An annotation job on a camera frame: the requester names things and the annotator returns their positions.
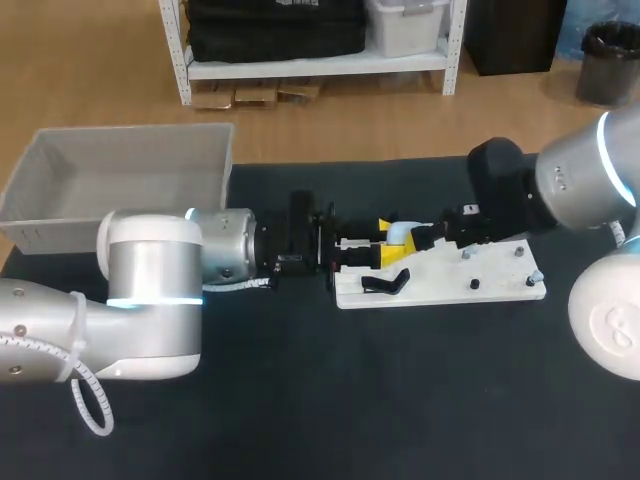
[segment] black bag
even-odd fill
[[[271,62],[364,50],[363,0],[189,0],[198,62]]]
[[[189,0],[190,21],[353,21],[364,19],[363,0]]]
[[[362,22],[191,22],[189,41],[198,62],[276,62],[335,57],[364,50]]]

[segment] black clamp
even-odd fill
[[[410,279],[411,273],[409,273],[408,268],[405,268],[398,274],[396,279],[391,282],[376,277],[362,277],[362,288],[364,288],[364,293],[397,295]]]

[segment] white shelf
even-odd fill
[[[386,58],[373,48],[354,55],[289,60],[265,63],[191,62],[189,80],[224,80],[232,78],[313,77],[322,75],[357,75],[365,73],[420,72],[444,70],[447,57],[439,50],[410,57]]]
[[[312,77],[444,70],[442,94],[453,95],[455,93],[467,0],[451,0],[448,12],[450,22],[448,41],[440,39],[438,49],[435,52],[410,57],[385,58],[374,48],[367,47],[362,53],[342,57],[243,64],[195,62],[191,48],[187,47],[185,50],[182,46],[184,35],[180,31],[180,0],[158,0],[158,3],[183,105],[191,105],[191,80]]]

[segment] dark tabletop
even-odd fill
[[[300,188],[345,216],[428,220],[473,203],[463,160],[447,159],[237,166],[229,206],[286,207]],[[567,319],[574,280],[611,234],[557,231],[531,247],[549,291],[537,302],[341,311],[321,278],[207,295],[198,370],[104,382],[106,439],[69,385],[0,385],[1,478],[635,478],[640,383],[591,361]],[[13,252],[3,274],[106,296],[93,255]]]

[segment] white storage container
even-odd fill
[[[367,0],[373,40],[385,57],[436,49],[449,0]]]
[[[112,210],[224,208],[231,124],[39,130],[0,196],[24,254],[95,252]]]

